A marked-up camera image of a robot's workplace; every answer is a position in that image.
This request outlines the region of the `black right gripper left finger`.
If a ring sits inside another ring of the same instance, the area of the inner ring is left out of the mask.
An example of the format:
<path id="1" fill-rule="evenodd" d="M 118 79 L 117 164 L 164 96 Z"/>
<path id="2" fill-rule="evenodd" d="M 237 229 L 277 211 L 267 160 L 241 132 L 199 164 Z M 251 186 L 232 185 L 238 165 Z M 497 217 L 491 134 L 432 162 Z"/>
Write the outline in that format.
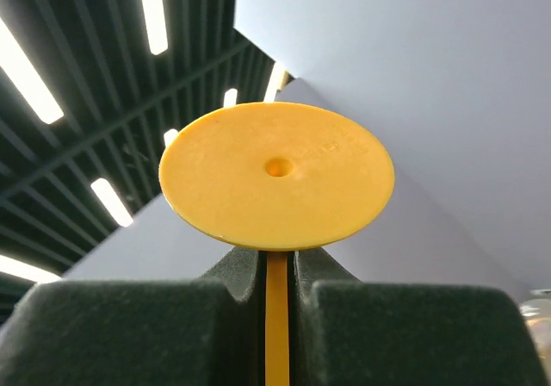
<path id="1" fill-rule="evenodd" d="M 44 283 L 1 331 L 4 385 L 258 385 L 265 257 L 190 280 Z"/>

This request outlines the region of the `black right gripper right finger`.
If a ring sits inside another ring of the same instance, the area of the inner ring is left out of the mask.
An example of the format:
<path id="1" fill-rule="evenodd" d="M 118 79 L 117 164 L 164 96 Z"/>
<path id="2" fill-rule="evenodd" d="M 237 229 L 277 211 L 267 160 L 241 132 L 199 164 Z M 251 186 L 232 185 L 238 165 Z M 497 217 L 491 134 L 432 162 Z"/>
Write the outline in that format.
<path id="1" fill-rule="evenodd" d="M 516 303 L 488 287 L 365 283 L 325 250 L 296 252 L 294 385 L 544 385 Z"/>

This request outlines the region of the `yellow plastic goblet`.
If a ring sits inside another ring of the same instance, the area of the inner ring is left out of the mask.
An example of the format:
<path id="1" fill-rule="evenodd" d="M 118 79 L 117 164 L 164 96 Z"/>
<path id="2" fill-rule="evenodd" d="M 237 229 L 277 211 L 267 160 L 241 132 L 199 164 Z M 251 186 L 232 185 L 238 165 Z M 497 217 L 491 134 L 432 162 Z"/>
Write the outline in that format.
<path id="1" fill-rule="evenodd" d="M 158 175 L 190 226 L 265 255 L 264 379 L 290 384 L 288 257 L 344 240 L 377 217 L 395 182 L 387 150 L 337 113 L 246 103 L 180 131 Z"/>

